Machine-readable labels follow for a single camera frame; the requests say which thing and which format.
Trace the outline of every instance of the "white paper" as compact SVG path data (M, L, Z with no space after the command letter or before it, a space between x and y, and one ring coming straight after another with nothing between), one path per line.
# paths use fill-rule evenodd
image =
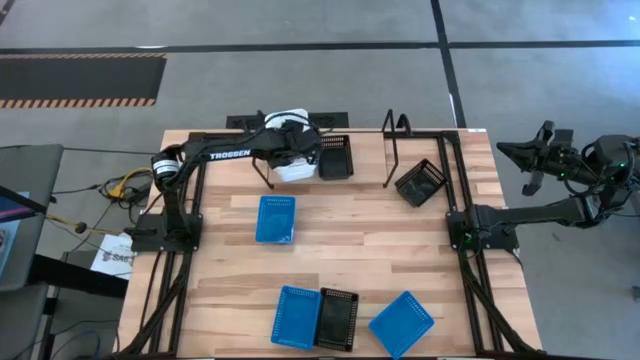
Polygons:
M133 252L129 235L105 235L91 270L129 280L132 269Z

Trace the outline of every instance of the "blue plastic basket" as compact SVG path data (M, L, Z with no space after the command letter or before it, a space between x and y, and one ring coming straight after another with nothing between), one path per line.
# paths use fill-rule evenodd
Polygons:
M405 291L369 323L369 329L394 359L399 359L435 322Z
M256 241L290 244L293 241L295 214L296 198L293 196L261 197Z
M311 350L322 296L319 291L283 286L271 342Z

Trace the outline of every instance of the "table leg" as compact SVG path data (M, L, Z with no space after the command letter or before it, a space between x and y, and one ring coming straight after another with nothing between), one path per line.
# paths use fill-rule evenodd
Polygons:
M127 280L117 276L91 271L37 254L33 257L27 282L45 282L52 286L115 298L124 298L128 284Z

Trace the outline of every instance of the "yellow cable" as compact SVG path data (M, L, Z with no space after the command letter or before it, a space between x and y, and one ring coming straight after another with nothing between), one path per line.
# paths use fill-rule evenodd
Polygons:
M90 227L86 227L86 229L84 231L78 232L76 231L76 229L81 228L79 223L74 223L71 222L69 220L65 220L59 216L56 215L51 215L51 214L47 214L47 219L51 220L51 221L56 221L59 222L61 224L67 225L69 227L72 227L74 232L78 233L78 234L82 234L85 231L88 231L90 233L93 234L102 234L102 235L120 235L120 233L122 233L122 231L115 231L115 230L104 230L104 229L96 229L96 228L90 228Z
M151 172L150 168L138 168L135 170L130 171L127 175L125 175L124 178L122 178L122 181L120 181L120 183L118 185L116 185L113 189L111 190L107 190L107 194L112 198L112 199L118 199L118 200L124 200L124 188L127 185L127 181L129 181L129 179L139 173L143 173L143 172Z

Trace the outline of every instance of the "wooden tabletop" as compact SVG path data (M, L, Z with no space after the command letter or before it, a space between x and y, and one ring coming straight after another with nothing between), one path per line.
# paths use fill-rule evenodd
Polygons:
M444 219L445 190L412 208L393 186L423 158L441 166L436 141L397 140L400 165L384 189L379 178L385 178L393 165L391 141L371 129L344 131L351 138L355 175L343 182L315 179L277 184L270 191L249 159L207 165L201 208L204 233L193 258L178 357L388 356L368 324L405 290L435 319L435 326L406 356L474 354L458 259L449 247ZM162 147L182 143L188 135L188 130L167 131ZM504 206L487 133L460 130L460 138L474 203ZM448 156L458 204L464 204L450 146ZM370 176L358 176L359 171ZM296 197L291 245L255 242L258 203L266 194ZM160 211L159 203L152 212ZM526 342L540 348L520 266L505 251L485 254L496 305ZM119 326L123 346L138 331L154 259L155 254L135 259ZM155 308L163 263L161 259L147 314ZM358 293L353 352L318 347L307 352L272 344L283 285ZM486 315L479 313L485 347L490 349ZM160 350L167 348L172 314L170 309Z

